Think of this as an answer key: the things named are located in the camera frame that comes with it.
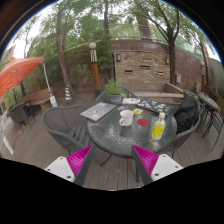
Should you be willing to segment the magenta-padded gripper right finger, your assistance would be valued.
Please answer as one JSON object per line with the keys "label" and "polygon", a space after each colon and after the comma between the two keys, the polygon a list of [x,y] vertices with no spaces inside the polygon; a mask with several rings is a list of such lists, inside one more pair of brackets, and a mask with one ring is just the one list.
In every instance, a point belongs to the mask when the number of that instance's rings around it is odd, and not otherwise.
{"label": "magenta-padded gripper right finger", "polygon": [[182,166],[167,154],[157,155],[137,145],[132,146],[131,154],[144,185],[182,169]]}

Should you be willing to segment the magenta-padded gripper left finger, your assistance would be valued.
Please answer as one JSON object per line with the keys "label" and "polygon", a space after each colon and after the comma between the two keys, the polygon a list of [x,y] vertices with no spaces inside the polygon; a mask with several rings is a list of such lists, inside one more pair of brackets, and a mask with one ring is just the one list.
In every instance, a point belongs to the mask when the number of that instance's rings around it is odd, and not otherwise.
{"label": "magenta-padded gripper left finger", "polygon": [[93,146],[87,146],[68,157],[58,157],[45,171],[82,186],[94,157]]}

